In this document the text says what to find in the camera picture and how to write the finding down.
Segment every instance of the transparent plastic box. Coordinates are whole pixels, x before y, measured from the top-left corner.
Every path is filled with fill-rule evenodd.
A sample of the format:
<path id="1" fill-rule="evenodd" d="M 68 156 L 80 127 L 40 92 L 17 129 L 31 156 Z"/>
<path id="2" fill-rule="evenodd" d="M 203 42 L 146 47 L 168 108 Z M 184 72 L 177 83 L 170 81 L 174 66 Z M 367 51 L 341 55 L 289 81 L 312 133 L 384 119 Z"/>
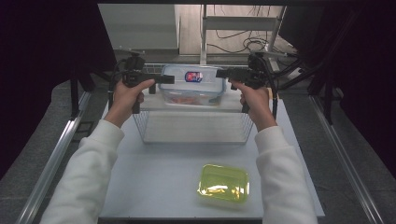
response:
<path id="1" fill-rule="evenodd" d="M 154 71 L 158 75 L 165 74 L 163 70 L 169 67 L 187 67 L 174 64 L 147 65 L 153 68 L 149 67 L 144 72 L 152 74 Z M 228 82 L 221 85 L 227 89 L 231 87 Z M 207 91 L 204 86 L 201 87 L 203 90 L 197 87 L 194 90 Z M 144 90 L 145 101 L 140 107 L 140 113 L 134 114 L 144 143 L 245 144 L 248 140 L 253 122 L 247 114 L 240 113 L 240 91 L 223 91 L 221 100 L 216 105 L 183 105 L 166 102 L 160 89 L 160 85 L 157 85 L 156 94 Z"/>
<path id="2" fill-rule="evenodd" d="M 225 79 L 217 78 L 214 66 L 168 64 L 162 75 L 174 76 L 175 84 L 160 84 L 168 104 L 218 105 L 225 92 Z"/>

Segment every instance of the clear container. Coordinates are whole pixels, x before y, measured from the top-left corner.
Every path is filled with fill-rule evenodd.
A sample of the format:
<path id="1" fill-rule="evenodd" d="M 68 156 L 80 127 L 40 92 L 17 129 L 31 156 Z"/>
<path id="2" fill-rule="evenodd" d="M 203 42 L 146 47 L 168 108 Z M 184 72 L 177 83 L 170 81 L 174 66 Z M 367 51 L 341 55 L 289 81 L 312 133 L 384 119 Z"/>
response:
<path id="1" fill-rule="evenodd" d="M 253 122 L 247 114 L 140 111 L 134 115 L 144 143 L 245 144 Z"/>
<path id="2" fill-rule="evenodd" d="M 160 84 L 163 99 L 177 105 L 219 105 L 225 79 L 216 77 L 219 67 L 168 64 L 162 75 L 175 76 L 175 84 Z"/>
<path id="3" fill-rule="evenodd" d="M 176 75 L 189 71 L 209 73 L 215 76 L 218 67 L 202 67 L 200 65 L 162 65 L 154 64 L 144 72 L 151 74 Z M 203 95 L 216 89 L 211 96 L 219 97 L 218 105 L 183 105 L 169 104 L 160 85 L 157 85 L 157 93 L 149 94 L 149 90 L 144 90 L 145 101 L 140 107 L 140 113 L 134 114 L 134 121 L 145 144 L 156 143 L 187 143 L 187 144 L 245 144 L 248 140 L 253 122 L 247 114 L 242 114 L 242 106 L 239 102 L 240 91 L 224 91 L 224 79 L 216 78 L 217 88 L 209 84 L 190 85 L 180 81 L 181 87 L 174 86 L 169 90 L 178 90 L 178 93 L 200 92 Z M 225 82 L 226 89 L 231 88 L 231 83 Z M 200 101 L 205 99 L 200 95 L 196 96 Z"/>
<path id="4" fill-rule="evenodd" d="M 221 202 L 244 203 L 248 198 L 248 173 L 240 168 L 207 164 L 202 169 L 198 194 Z"/>

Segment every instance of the person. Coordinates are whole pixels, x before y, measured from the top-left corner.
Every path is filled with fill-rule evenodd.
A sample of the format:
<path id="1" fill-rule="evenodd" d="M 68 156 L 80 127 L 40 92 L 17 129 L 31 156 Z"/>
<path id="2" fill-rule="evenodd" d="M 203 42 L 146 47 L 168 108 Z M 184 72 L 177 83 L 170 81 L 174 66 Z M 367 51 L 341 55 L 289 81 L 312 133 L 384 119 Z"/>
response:
<path id="1" fill-rule="evenodd" d="M 262 183 L 262 222 L 317 223 L 303 166 L 271 114 L 268 90 L 253 90 L 242 83 L 231 82 L 242 92 L 241 104 L 246 102 L 250 106 L 248 114 L 258 130 L 255 141 Z M 117 147 L 124 136 L 120 127 L 132 115 L 135 100 L 143 102 L 141 91 L 153 84 L 154 80 L 147 80 L 131 89 L 122 82 L 117 84 L 113 106 L 92 134 L 81 140 L 41 223 L 97 223 L 117 159 Z"/>

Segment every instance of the white table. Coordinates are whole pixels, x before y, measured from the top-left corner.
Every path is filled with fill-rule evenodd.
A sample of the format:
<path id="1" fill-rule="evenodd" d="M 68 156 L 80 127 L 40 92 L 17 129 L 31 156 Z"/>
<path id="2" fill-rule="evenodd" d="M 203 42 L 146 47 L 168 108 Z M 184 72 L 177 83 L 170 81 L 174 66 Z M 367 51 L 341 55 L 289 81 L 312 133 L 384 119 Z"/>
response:
<path id="1" fill-rule="evenodd" d="M 317 215 L 324 216 L 281 100 L 277 122 L 303 161 Z M 100 217 L 246 219 L 263 216 L 260 176 L 255 162 L 258 156 L 255 127 L 245 145 L 144 144 L 133 118 L 127 120 L 122 129 L 125 137 L 118 149 L 119 158 L 112 170 Z M 198 195 L 202 167 L 209 163 L 240 167 L 248 172 L 250 192 L 245 204 L 238 208 L 209 205 Z"/>

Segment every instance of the white sweater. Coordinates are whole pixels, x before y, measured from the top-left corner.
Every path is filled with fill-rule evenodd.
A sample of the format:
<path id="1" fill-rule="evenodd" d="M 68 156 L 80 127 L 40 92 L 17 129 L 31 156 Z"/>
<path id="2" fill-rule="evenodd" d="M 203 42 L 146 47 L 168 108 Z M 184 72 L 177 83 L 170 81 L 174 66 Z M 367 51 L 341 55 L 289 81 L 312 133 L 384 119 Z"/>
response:
<path id="1" fill-rule="evenodd" d="M 97 223 L 123 136 L 121 129 L 101 119 L 93 133 L 81 140 L 41 223 Z M 263 223 L 317 223 L 303 167 L 281 128 L 265 129 L 255 140 L 260 153 Z"/>

